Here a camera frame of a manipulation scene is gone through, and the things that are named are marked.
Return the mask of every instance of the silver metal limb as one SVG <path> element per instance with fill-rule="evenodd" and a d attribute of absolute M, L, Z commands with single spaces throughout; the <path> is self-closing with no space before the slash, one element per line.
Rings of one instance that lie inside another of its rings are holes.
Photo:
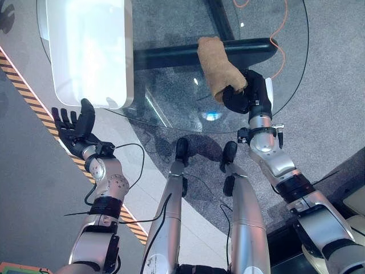
<path fill-rule="evenodd" d="M 271 126 L 268 116 L 258 115 L 250 120 L 251 130 Z M 298 216 L 298 229 L 304 231 L 304 238 L 309 239 L 326 259 L 329 273 L 352 273 L 346 271 L 364 264 L 365 247 L 354 243 L 345 219 L 301 175 L 293 161 L 279 148 L 279 141 L 272 133 L 258 132 L 252 137 L 250 156 L 259 164 L 271 185 L 281 190 L 280 194 L 289 202 L 288 210 Z"/>
<path fill-rule="evenodd" d="M 83 151 L 85 160 L 95 155 L 95 146 Z M 58 273 L 111 273 L 116 265 L 119 237 L 116 236 L 120 208 L 129 184 L 116 158 L 90 158 L 89 171 L 96 182 L 96 198 L 84 219 L 72 248 L 69 266 Z"/>
<path fill-rule="evenodd" d="M 231 273 L 270 273 L 266 229 L 255 192 L 237 165 L 227 164 L 226 175 L 234 176 Z"/>
<path fill-rule="evenodd" d="M 250 129 L 271 127 L 268 116 L 255 116 L 250 120 Z M 291 158 L 279 148 L 279 141 L 273 134 L 255 134 L 250 142 L 250 157 L 260 166 L 263 174 L 273 187 L 280 182 L 300 174 Z"/>
<path fill-rule="evenodd" d="M 183 178 L 184 164 L 174 162 L 156 212 L 158 216 L 161 211 L 165 211 L 165 218 L 162 216 L 153 221 L 148 233 L 143 254 L 144 274 L 171 274 L 176 270 L 180 248 Z"/>

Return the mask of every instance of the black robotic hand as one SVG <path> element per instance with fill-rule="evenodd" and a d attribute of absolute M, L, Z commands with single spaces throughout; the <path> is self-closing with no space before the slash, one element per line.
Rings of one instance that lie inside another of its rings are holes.
<path fill-rule="evenodd" d="M 223 104 L 230 110 L 246 114 L 255 110 L 271 115 L 271 102 L 267 97 L 266 83 L 263 76 L 253 70 L 245 70 L 243 73 L 247 80 L 247 87 L 243 92 L 235 94 L 231 86 L 223 90 Z"/>
<path fill-rule="evenodd" d="M 73 155 L 82 159 L 82 152 L 86 147 L 100 143 L 100 140 L 91 133 L 94 127 L 95 110 L 87 99 L 81 100 L 79 118 L 76 117 L 75 111 L 70 112 L 71 122 L 65 108 L 61 108 L 62 120 L 55 107 L 52 108 L 52 116 L 59 138 Z"/>

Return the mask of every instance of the green object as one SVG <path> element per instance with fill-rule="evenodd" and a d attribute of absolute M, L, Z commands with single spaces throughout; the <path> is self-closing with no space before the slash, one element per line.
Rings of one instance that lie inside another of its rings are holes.
<path fill-rule="evenodd" d="M 3 272 L 0 272 L 0 274 L 20 274 L 20 273 L 29 273 L 29 274 L 47 274 L 49 272 L 47 271 L 35 271 L 35 270 L 30 270 L 30 269 L 21 269 L 18 267 L 4 267 Z"/>

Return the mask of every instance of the glass table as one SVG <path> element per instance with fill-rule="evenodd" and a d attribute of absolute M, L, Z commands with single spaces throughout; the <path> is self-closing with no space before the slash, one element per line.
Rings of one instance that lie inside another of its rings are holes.
<path fill-rule="evenodd" d="M 269 37 L 283 22 L 285 1 L 132 0 L 132 5 L 135 96 L 131 106 L 111 111 L 194 132 L 227 133 L 247 126 L 248 115 L 228 110 L 210 95 L 197 41 L 218 36 L 240 70 L 249 67 L 270 77 L 283 60 Z M 275 115 L 295 93 L 306 64 L 308 23 L 302 0 L 288 1 L 287 20 L 274 39 L 286 55 L 273 79 Z"/>

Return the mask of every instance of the brown cloth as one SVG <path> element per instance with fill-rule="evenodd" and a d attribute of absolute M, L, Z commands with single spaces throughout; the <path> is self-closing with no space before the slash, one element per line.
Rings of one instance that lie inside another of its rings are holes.
<path fill-rule="evenodd" d="M 237 93 L 247 86 L 245 77 L 228 61 L 219 37 L 201 37 L 198 44 L 200 65 L 215 100 L 223 102 L 222 90 L 226 86 L 231 85 Z"/>

